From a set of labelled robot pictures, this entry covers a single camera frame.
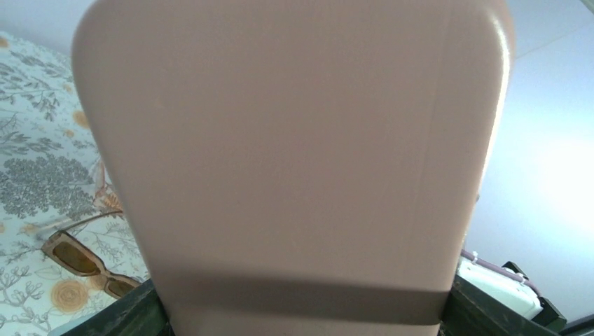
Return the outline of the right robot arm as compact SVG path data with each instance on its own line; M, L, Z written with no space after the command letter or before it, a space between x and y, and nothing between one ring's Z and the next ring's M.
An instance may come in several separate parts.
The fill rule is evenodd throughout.
M475 252L462 251L457 275L538 325L554 332L566 326L567 319L514 262L497 266Z

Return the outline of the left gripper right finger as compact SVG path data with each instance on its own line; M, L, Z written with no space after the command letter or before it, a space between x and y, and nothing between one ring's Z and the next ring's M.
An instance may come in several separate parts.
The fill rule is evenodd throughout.
M562 317L547 299L541 301L545 310L532 321L457 275L445 304L438 335L558 335L562 330Z

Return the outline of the brown sunglasses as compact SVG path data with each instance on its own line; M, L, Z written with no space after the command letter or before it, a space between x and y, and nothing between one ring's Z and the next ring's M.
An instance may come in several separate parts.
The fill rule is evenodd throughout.
M101 290L119 300L141 283L130 276L108 270L104 261L69 231L97 219L122 213L109 211L72 223L52 233L41 246L41 250L51 260L78 277L97 277Z

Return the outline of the pink glasses case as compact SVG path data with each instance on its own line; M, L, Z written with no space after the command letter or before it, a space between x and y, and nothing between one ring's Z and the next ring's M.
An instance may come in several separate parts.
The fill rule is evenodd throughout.
M96 1L72 69L177 335L436 335L505 1Z

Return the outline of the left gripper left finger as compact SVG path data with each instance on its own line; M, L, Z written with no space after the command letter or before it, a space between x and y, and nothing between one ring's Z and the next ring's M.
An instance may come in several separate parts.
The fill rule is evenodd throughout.
M172 335L173 328L152 280L147 280L121 299L64 335Z

